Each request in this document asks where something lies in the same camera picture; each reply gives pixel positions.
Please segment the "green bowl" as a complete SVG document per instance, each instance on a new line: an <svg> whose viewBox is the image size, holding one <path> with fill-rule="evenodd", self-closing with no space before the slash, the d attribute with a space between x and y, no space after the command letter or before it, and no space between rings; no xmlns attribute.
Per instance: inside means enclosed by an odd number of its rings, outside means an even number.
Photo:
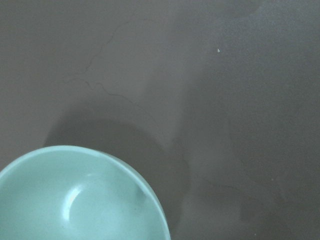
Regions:
<svg viewBox="0 0 320 240"><path fill-rule="evenodd" d="M158 197L107 153L58 145L24 154L0 173L3 240L169 240Z"/></svg>

